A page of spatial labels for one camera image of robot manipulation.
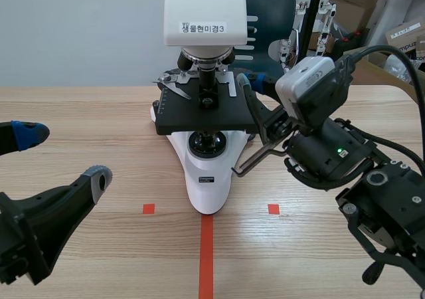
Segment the dark green chair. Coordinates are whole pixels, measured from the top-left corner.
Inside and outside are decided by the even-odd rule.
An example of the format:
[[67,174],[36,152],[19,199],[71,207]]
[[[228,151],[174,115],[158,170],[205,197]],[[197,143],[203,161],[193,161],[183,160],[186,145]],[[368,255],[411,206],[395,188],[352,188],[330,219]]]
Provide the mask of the dark green chair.
[[229,70],[235,72],[255,72],[279,78],[283,75],[282,66],[270,58],[268,49],[276,40],[288,39],[294,25],[296,0],[246,0],[248,16],[257,16],[255,22],[248,22],[248,26],[255,27],[255,33],[248,33],[247,45],[252,50],[235,49],[235,55],[252,56],[252,60],[236,59]]

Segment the red tape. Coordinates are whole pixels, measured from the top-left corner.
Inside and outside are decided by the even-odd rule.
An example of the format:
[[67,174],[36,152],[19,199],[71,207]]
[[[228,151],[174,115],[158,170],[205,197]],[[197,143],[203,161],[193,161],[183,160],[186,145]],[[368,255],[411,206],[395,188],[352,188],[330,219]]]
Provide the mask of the red tape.
[[271,215],[280,215],[278,204],[268,204],[268,213]]
[[199,251],[199,299],[214,298],[214,218],[201,217],[201,249]]
[[152,215],[155,213],[155,204],[144,204],[143,205],[143,214]]

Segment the red square marker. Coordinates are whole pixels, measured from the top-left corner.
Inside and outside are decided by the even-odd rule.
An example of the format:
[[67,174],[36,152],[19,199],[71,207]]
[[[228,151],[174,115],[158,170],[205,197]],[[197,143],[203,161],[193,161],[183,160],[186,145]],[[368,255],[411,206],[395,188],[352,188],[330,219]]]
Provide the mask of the red square marker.
[[268,204],[268,213],[271,215],[280,215],[278,204]]
[[155,213],[155,204],[144,204],[143,205],[143,214],[152,215]]

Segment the black robotic arm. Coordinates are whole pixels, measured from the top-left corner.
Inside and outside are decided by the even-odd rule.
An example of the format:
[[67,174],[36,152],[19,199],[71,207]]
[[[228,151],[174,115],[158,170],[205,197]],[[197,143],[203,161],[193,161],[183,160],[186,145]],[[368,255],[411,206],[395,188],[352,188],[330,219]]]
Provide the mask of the black robotic arm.
[[[49,134],[39,123],[1,123],[0,155],[35,147]],[[50,276],[71,234],[111,180],[107,167],[93,166],[70,185],[27,199],[13,201],[0,193],[0,282],[27,274],[38,284]]]
[[[372,51],[380,49],[399,56],[408,66],[422,117],[424,95],[409,60],[388,46]],[[425,163],[413,151],[363,132],[349,120],[329,118],[347,100],[355,63],[370,52],[344,56],[334,67],[329,67],[325,58],[306,58],[292,68],[291,75],[279,80],[239,74],[237,81],[244,89],[263,147],[233,170],[243,177],[272,154],[286,157],[288,171],[314,189],[335,189],[358,179],[338,194],[336,201],[348,230],[375,261],[363,273],[363,281],[374,284],[384,265],[390,264],[403,268],[425,289]],[[255,92],[280,105],[270,111]],[[377,144],[409,157],[421,174],[386,156]],[[386,250],[379,252],[371,240]]]

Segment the microscope stage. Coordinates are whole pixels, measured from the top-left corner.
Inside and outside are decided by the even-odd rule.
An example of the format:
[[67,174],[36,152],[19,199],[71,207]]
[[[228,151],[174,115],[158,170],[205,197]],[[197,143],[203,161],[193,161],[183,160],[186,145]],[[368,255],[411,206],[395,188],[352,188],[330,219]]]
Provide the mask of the microscope stage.
[[256,134],[258,130],[246,105],[245,97],[236,85],[236,97],[229,96],[228,84],[218,84],[219,107],[212,110],[199,108],[199,79],[192,78],[187,84],[176,86],[185,91],[191,100],[170,91],[162,84],[161,98],[156,115],[158,135],[173,132],[194,131],[246,131]]

